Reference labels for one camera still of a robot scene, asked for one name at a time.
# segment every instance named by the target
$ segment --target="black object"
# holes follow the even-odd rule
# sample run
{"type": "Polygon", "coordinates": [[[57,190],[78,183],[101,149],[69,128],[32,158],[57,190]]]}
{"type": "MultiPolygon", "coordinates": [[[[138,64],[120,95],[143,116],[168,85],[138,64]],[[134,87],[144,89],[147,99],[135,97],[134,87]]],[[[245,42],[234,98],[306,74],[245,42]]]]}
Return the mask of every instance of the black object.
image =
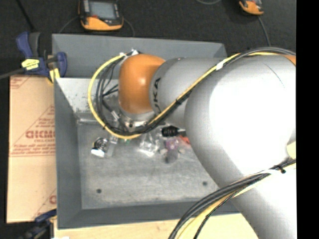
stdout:
{"type": "Polygon", "coordinates": [[[28,14],[26,13],[23,5],[21,4],[20,0],[15,0],[15,1],[17,2],[18,6],[20,7],[20,9],[21,9],[21,11],[23,13],[23,16],[25,17],[25,20],[28,22],[28,25],[30,26],[30,30],[32,32],[36,31],[34,25],[32,24],[32,22],[31,22],[31,20],[30,20],[30,18],[28,16],[28,14]]]}
{"type": "Polygon", "coordinates": [[[163,127],[161,130],[161,134],[164,137],[172,137],[172,136],[177,136],[178,135],[178,128],[175,126],[168,126],[168,127],[163,127]]]}
{"type": "Polygon", "coordinates": [[[79,14],[81,24],[86,30],[109,31],[123,26],[123,16],[115,2],[81,0],[79,14]]]}

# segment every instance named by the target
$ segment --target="gray metal tray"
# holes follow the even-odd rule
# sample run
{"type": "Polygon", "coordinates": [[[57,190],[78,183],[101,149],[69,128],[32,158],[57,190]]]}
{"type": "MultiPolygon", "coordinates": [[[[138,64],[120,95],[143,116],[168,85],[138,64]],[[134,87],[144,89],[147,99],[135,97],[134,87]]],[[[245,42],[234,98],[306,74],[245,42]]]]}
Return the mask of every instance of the gray metal tray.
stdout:
{"type": "MultiPolygon", "coordinates": [[[[91,75],[84,71],[81,74],[91,75]]],[[[190,147],[169,164],[159,153],[151,157],[141,153],[140,139],[129,144],[120,141],[112,157],[92,156],[92,143],[108,133],[89,111],[89,81],[66,77],[55,82],[60,229],[177,219],[218,188],[190,147]]],[[[216,213],[236,211],[226,204],[216,213]]]]}

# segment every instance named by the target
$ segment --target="small metal object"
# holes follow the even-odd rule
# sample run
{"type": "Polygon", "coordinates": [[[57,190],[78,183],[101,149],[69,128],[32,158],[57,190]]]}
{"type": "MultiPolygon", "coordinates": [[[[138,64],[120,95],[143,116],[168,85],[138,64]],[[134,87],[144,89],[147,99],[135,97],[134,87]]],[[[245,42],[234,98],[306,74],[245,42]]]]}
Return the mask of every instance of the small metal object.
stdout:
{"type": "Polygon", "coordinates": [[[105,138],[98,138],[91,149],[91,154],[98,157],[105,157],[105,154],[108,150],[108,140],[105,138]]]}
{"type": "Polygon", "coordinates": [[[164,161],[167,164],[175,162],[179,157],[179,152],[176,149],[169,150],[164,155],[164,161]]]}

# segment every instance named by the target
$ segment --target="blue clamp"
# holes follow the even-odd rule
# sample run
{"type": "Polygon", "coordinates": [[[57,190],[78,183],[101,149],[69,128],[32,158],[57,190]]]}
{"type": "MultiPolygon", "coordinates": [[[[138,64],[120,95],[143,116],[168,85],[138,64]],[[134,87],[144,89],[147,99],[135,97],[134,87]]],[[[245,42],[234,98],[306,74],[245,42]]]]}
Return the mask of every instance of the blue clamp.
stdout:
{"type": "Polygon", "coordinates": [[[43,57],[39,57],[37,52],[39,36],[40,33],[38,32],[29,33],[26,31],[18,35],[18,37],[15,39],[19,51],[26,58],[25,61],[27,61],[27,59],[34,59],[37,61],[32,67],[22,66],[24,74],[43,75],[48,77],[50,80],[53,80],[50,75],[51,69],[47,67],[47,64],[51,62],[57,62],[59,74],[61,77],[63,77],[67,69],[66,54],[64,52],[58,52],[53,58],[48,60],[44,60],[43,57]]]}

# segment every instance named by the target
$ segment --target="black device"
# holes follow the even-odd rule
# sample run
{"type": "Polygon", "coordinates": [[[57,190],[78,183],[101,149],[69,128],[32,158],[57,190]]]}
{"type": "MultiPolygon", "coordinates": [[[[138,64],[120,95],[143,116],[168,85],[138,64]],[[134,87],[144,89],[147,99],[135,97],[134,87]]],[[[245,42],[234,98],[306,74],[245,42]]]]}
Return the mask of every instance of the black device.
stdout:
{"type": "Polygon", "coordinates": [[[82,26],[90,31],[112,31],[123,26],[124,18],[113,1],[80,0],[79,16],[82,26]]]}

